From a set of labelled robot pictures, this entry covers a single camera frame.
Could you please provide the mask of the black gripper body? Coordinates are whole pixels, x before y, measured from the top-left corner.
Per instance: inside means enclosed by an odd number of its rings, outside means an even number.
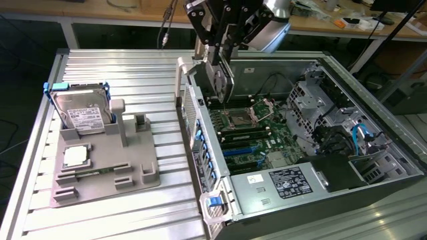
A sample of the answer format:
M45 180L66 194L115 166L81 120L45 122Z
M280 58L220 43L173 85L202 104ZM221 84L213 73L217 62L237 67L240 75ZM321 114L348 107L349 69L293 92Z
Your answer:
M244 12L253 14L264 5L262 0L213 0L212 1L212 14L221 15L226 7L230 12Z

